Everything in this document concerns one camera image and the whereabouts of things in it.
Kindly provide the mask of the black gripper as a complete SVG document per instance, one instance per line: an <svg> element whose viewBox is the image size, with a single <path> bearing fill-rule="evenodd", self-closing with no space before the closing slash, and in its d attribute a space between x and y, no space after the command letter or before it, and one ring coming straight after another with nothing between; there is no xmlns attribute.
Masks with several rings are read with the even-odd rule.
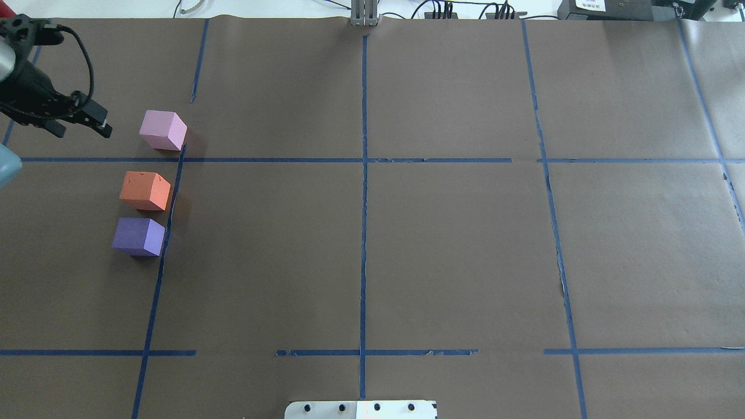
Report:
<svg viewBox="0 0 745 419"><path fill-rule="evenodd" d="M83 92L65 96L54 88L48 75L27 59L19 59L15 69L2 82L2 112L23 125L43 126L64 138L66 127L58 121L83 125L103 138L112 135L108 109Z"/></svg>

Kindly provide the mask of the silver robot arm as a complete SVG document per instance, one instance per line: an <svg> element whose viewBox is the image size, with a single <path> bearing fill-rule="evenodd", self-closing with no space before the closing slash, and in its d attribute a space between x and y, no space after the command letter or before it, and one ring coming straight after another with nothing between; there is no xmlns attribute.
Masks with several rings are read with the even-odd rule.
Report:
<svg viewBox="0 0 745 419"><path fill-rule="evenodd" d="M109 138L113 129L107 109L93 100L95 77L83 44L78 46L88 70L88 92L75 90L69 95L56 90L51 78L29 60L30 48L40 45L40 41L2 41L2 116L10 119L9 127L34 126L63 138L63 123L69 122Z"/></svg>

